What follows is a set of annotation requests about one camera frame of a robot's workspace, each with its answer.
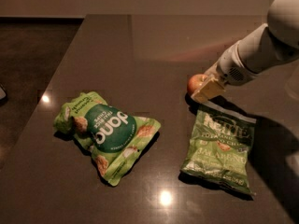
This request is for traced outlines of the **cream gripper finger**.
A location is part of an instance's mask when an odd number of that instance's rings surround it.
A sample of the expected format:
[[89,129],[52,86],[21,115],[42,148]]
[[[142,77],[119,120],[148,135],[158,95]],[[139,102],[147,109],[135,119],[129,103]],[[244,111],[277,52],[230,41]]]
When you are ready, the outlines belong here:
[[190,96],[197,103],[205,103],[212,98],[222,95],[224,92],[223,83],[214,75],[209,75],[203,84]]

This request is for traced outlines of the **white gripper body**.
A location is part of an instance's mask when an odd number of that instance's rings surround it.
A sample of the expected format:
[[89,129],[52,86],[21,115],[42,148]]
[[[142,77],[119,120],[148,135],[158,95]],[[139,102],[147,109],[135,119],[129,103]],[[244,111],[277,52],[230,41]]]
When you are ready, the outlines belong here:
[[222,85],[242,86],[257,77],[241,61],[238,52],[239,41],[223,52],[220,58],[205,71]]

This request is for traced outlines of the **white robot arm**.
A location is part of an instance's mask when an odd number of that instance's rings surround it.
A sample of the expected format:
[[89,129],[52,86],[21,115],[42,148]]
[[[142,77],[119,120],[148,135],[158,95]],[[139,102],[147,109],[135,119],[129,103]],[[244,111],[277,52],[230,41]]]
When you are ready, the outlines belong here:
[[299,57],[299,0],[275,0],[266,22],[236,41],[205,73],[188,81],[187,91],[197,103],[225,92],[227,85],[242,86],[263,71]]

